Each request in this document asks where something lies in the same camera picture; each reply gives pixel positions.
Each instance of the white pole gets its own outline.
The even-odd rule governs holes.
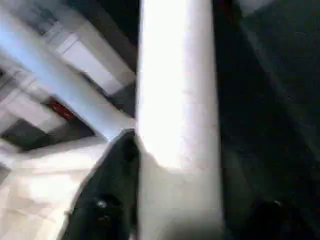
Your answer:
[[[143,0],[141,13],[140,239],[220,239],[212,1]]]
[[[47,90],[108,140],[123,129],[134,128],[133,119],[108,103],[55,57],[34,32],[1,6],[0,36],[0,49],[34,72]]]

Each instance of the white metal tube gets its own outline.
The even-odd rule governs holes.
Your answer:
[[[223,229],[211,0],[143,0],[137,134],[142,240]]]
[[[114,108],[65,66],[35,33],[3,7],[0,7],[0,36],[0,49],[34,72],[47,90],[108,140],[122,129],[134,127],[133,119]]]

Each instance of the black object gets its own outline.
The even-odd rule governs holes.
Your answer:
[[[299,211],[279,202],[258,204],[237,239],[316,240]]]
[[[123,133],[83,182],[61,240],[127,240],[135,225],[139,151]]]
[[[272,18],[270,21],[283,30],[290,29],[283,28],[281,21]],[[252,19],[252,23],[259,25],[260,20]],[[292,114],[298,113],[292,111],[297,106],[306,110],[317,105],[304,104],[304,101],[288,104],[290,99],[283,101],[286,96],[279,94],[274,87],[274,80],[271,82],[271,72],[260,64],[255,53],[256,47],[252,46],[240,28],[243,24],[234,24],[216,7],[214,26],[221,147],[228,146],[235,152],[246,182],[255,195],[265,201],[282,200],[290,203],[320,239],[320,167],[316,154],[310,148],[319,144],[306,140],[307,135],[301,134],[301,129],[310,127],[312,135],[317,135],[316,125],[305,124],[302,120],[306,118],[302,114],[299,116],[301,121],[297,121]],[[281,72],[286,74],[290,71],[284,68]],[[299,82],[310,83],[309,79],[301,78]],[[288,84],[295,82],[293,78],[285,81]],[[298,87],[295,91],[302,93]],[[311,99],[310,94],[304,94],[304,97],[308,101]]]

